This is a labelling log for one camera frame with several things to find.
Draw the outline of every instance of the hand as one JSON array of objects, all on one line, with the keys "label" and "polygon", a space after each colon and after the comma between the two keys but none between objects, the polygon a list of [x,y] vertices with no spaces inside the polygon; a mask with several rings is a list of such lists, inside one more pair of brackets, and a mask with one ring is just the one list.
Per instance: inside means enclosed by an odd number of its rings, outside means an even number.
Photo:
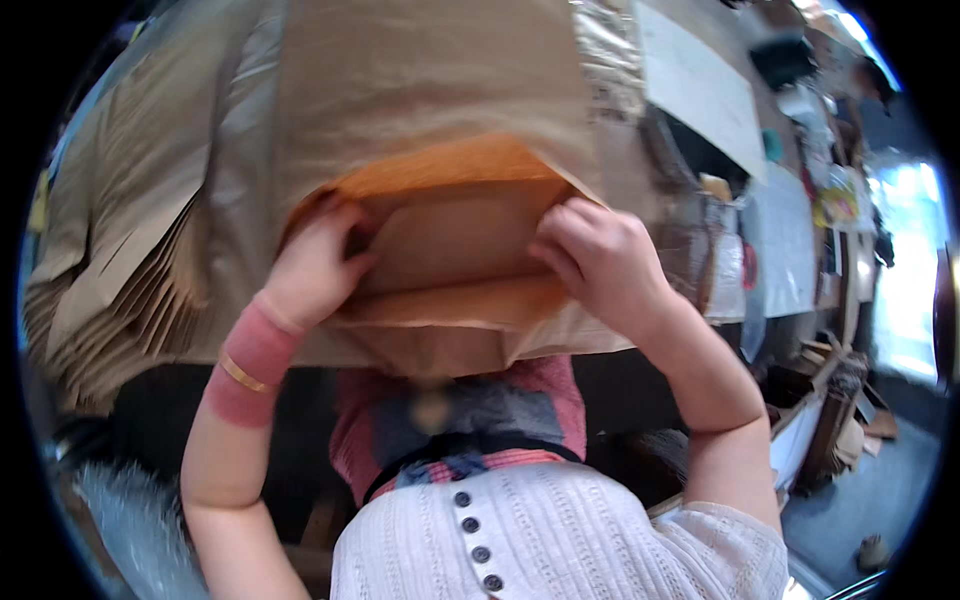
[{"label": "hand", "polygon": [[680,300],[646,228],[630,213],[571,198],[543,215],[528,252],[594,317],[638,346]]},{"label": "hand", "polygon": [[276,260],[261,294],[279,317],[310,329],[340,308],[376,262],[369,252],[344,260],[352,228],[368,228],[356,204],[330,199],[304,219]]}]

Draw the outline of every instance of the teal object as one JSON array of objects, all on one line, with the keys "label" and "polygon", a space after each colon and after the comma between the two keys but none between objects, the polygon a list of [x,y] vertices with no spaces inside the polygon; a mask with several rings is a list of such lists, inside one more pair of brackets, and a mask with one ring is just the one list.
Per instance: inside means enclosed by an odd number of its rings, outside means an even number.
[{"label": "teal object", "polygon": [[767,153],[767,160],[777,162],[783,158],[783,144],[780,134],[771,129],[763,130],[763,149]]}]

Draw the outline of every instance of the pink sleeve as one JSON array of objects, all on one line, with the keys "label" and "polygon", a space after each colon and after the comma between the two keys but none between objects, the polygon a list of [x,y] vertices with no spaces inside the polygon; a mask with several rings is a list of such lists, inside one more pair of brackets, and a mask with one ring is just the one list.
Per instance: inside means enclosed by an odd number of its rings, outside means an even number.
[{"label": "pink sleeve", "polygon": [[274,389],[255,392],[218,363],[204,390],[204,402],[213,412],[240,427],[264,427],[273,420],[276,388],[303,339],[278,326],[270,315],[270,309],[254,298],[227,336],[224,352],[247,375]]}]

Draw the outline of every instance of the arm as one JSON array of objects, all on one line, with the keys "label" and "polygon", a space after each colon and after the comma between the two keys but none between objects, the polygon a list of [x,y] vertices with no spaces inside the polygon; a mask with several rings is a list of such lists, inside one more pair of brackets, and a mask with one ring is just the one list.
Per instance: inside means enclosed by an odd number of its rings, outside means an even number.
[{"label": "arm", "polygon": [[[213,598],[309,598],[260,491],[276,390],[291,357],[304,332],[336,310],[372,265],[368,254],[341,258],[347,233],[360,220],[352,205],[327,204],[313,215],[230,332],[228,358],[214,367],[204,390],[183,455],[180,495]],[[231,362],[267,387],[245,385],[235,368],[228,371]]]},{"label": "arm", "polygon": [[684,499],[731,506],[779,531],[770,425],[759,388],[730,347],[670,288],[639,219],[571,199],[544,215],[530,254],[666,375],[690,428]]}]

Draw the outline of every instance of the fuzzy white fabric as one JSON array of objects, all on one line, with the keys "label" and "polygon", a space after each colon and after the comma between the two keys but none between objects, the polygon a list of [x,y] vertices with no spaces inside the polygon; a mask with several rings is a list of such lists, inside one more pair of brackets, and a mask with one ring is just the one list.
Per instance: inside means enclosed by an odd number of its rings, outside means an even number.
[{"label": "fuzzy white fabric", "polygon": [[[477,546],[490,551],[484,563]],[[331,600],[770,600],[782,598],[786,558],[771,527],[732,508],[693,502],[651,523],[636,496],[592,468],[528,465],[374,500],[337,541]],[[502,589],[485,588],[492,575]]]}]

